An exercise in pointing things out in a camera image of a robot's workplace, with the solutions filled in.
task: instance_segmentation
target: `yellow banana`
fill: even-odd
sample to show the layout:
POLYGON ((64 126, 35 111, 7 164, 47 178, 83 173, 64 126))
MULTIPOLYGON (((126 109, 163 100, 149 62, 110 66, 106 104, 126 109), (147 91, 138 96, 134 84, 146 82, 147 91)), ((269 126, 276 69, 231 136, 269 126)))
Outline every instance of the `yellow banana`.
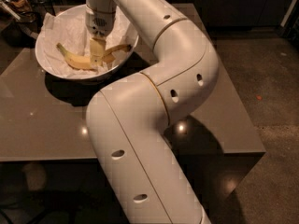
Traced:
POLYGON ((106 41, 94 39, 90 40, 90 52, 91 56, 79 56, 68 51, 61 43, 56 45, 57 49, 63 54, 64 60, 75 69, 91 70, 98 65, 105 63, 112 63, 115 58, 112 52, 117 50, 123 50, 128 52, 132 46, 128 44, 121 44, 110 49, 105 50, 106 41))

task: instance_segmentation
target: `white bowl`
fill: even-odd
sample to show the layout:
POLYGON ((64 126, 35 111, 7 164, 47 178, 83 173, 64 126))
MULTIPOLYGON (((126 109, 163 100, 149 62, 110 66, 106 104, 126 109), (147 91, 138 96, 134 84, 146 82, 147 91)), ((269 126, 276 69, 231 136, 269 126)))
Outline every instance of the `white bowl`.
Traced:
MULTIPOLYGON (((85 18, 85 5, 72 7, 70 9, 60 13, 59 15, 56 16, 56 18, 53 18, 53 19, 60 19, 60 21, 66 21, 66 24, 68 24, 71 21, 75 21, 78 17, 80 17, 81 19, 85 18)), ((51 75, 58 77, 58 78, 68 79, 68 80, 72 80, 72 81, 78 81, 81 83, 102 82, 102 81, 110 78, 115 72, 117 72, 124 65, 124 63, 127 61, 127 59, 131 56, 131 54, 134 51, 134 48, 137 45, 138 38, 139 38, 138 33, 135 30, 135 27, 128 21, 128 19, 123 15, 121 10, 117 7, 116 23, 115 24, 118 24, 118 22, 120 22, 118 20, 121 21, 121 24, 126 24, 126 26, 124 29, 123 28, 113 29, 112 33, 107 38, 107 43, 108 43, 110 36, 111 37, 121 36, 122 41, 124 38, 125 38, 125 40, 127 40, 127 38, 129 39, 128 43, 131 44, 132 48, 129 52, 126 53, 126 56, 124 59, 119 61, 119 63, 115 63, 115 65, 108 71, 106 71, 104 73, 98 73, 98 72, 94 72, 94 71, 82 71, 82 70, 78 71, 78 70, 75 70, 72 67, 70 67, 64 61, 63 56, 56 49, 55 45, 58 42, 61 42, 62 44, 64 44, 64 42, 68 42, 68 44, 70 45, 70 44, 72 44, 72 39, 74 41, 77 41, 78 38, 75 35, 71 35, 73 37, 70 37, 70 38, 65 37, 64 41, 61 41, 59 36, 56 35, 57 37, 55 37, 55 35, 51 35, 51 33, 53 31, 52 30, 47 31, 47 29, 45 29, 45 25, 43 26, 42 31, 40 32, 40 34, 37 38, 37 41, 36 41, 37 61, 39 62, 39 64, 42 66, 42 68, 45 71, 47 71, 51 75), (61 66, 64 68, 63 71, 61 71, 60 69, 57 69, 57 65, 58 65, 57 62, 62 63, 61 66)), ((81 27, 81 30, 83 29, 84 31, 86 31, 86 33, 88 33, 87 29, 85 28, 85 22, 84 22, 84 24, 81 24, 80 27, 81 27)), ((69 28, 67 31, 64 31, 64 29, 67 29, 67 28, 64 27, 63 25, 61 27, 56 25, 56 28, 53 28, 53 29, 56 29, 56 30, 59 29, 58 32, 61 35, 65 35, 65 33, 67 31, 69 31, 69 28)))

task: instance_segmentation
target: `glossy table surface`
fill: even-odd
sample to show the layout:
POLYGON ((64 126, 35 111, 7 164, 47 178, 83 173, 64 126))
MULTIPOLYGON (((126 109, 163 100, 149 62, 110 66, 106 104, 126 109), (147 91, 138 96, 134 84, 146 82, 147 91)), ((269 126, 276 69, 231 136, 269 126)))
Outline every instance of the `glossy table surface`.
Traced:
MULTIPOLYGON (((205 30, 193 5, 175 7, 205 30)), ((40 67, 34 49, 10 48, 2 37, 0 48, 1 66, 7 63, 0 75, 0 161, 95 158, 86 128, 86 105, 106 83, 84 86, 61 80, 40 67), (10 61, 8 52, 18 55, 10 61)), ((140 39, 133 56, 113 78, 156 62, 140 39)), ((222 63, 210 97, 186 119, 169 127, 165 136, 180 154, 265 152, 222 63), (175 132, 179 125, 184 126, 183 133, 175 132)))

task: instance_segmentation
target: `robotic arm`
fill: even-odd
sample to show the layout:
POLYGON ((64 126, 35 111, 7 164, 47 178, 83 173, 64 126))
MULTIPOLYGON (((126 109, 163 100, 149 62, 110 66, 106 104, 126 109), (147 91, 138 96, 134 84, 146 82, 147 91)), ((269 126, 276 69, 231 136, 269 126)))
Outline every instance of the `robotic arm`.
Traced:
MULTIPOLYGON (((87 5, 93 11, 110 12, 92 1, 97 0, 87 5)), ((91 99, 87 125, 94 151, 131 223, 208 224, 163 132, 212 92, 217 53, 203 32, 164 0, 113 1, 159 62, 91 99)), ((105 16, 99 21, 93 21, 96 28, 87 26, 105 36, 113 22, 105 16)))

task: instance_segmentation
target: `floor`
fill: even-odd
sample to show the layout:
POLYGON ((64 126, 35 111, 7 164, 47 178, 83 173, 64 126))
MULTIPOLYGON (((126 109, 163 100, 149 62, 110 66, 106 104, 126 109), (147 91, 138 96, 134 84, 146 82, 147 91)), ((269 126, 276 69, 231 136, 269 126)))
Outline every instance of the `floor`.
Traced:
MULTIPOLYGON (((209 34, 266 148, 210 219, 297 223, 298 49, 273 29, 209 34)), ((0 180, 0 224, 127 223, 97 161, 0 163, 0 180)))

